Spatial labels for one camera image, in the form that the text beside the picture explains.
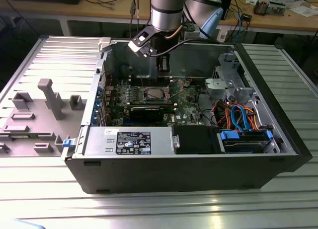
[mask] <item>connector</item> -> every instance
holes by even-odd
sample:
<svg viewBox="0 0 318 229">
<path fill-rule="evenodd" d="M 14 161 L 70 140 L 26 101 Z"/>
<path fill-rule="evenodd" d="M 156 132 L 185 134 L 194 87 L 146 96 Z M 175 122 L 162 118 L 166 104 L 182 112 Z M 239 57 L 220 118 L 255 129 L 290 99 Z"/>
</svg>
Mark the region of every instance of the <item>connector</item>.
<svg viewBox="0 0 318 229">
<path fill-rule="evenodd" d="M 130 7 L 130 15 L 134 16 L 136 13 L 136 2 L 135 0 L 133 0 L 133 2 L 131 3 L 131 7 Z"/>
</svg>

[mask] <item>circuit board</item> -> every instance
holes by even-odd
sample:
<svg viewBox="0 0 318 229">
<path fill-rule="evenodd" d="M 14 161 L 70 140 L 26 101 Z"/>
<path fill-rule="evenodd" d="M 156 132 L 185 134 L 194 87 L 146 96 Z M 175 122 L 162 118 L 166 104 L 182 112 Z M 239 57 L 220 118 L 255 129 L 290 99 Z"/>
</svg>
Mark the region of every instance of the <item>circuit board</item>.
<svg viewBox="0 0 318 229">
<path fill-rule="evenodd" d="M 176 79 L 166 86 L 135 86 L 121 80 L 116 86 L 106 89 L 108 125 L 203 125 L 196 103 L 198 91 L 199 86 L 186 79 Z M 132 113 L 136 110 L 158 111 L 158 114 L 163 114 L 162 119 L 135 121 Z"/>
</svg>

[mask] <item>power supply label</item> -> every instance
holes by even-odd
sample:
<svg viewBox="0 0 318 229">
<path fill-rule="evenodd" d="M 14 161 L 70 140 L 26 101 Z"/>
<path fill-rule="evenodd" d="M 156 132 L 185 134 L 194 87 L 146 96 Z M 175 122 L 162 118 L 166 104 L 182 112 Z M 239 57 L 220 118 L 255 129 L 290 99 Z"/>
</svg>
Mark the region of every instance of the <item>power supply label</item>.
<svg viewBox="0 0 318 229">
<path fill-rule="evenodd" d="M 118 132 L 116 154 L 151 154 L 150 132 Z"/>
</svg>

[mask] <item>sticker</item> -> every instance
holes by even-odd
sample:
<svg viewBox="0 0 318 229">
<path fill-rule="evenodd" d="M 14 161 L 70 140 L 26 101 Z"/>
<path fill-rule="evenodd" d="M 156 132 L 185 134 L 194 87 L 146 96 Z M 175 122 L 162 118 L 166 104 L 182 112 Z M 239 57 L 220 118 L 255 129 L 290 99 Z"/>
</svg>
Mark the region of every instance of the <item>sticker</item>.
<svg viewBox="0 0 318 229">
<path fill-rule="evenodd" d="M 151 154 L 150 132 L 118 132 L 116 154 Z"/>
<path fill-rule="evenodd" d="M 105 129 L 104 131 L 104 135 L 117 135 L 119 129 L 116 129 L 116 128 L 108 128 L 108 129 Z"/>
</svg>

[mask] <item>motherboard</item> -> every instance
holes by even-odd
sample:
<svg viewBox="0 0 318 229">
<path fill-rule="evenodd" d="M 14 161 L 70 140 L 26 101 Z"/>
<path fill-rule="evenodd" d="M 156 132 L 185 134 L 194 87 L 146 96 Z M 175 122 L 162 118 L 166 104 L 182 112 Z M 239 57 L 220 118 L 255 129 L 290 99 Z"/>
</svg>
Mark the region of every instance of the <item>motherboard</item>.
<svg viewBox="0 0 318 229">
<path fill-rule="evenodd" d="M 203 125 L 197 106 L 201 85 L 186 78 L 120 80 L 105 87 L 98 125 Z"/>
</svg>

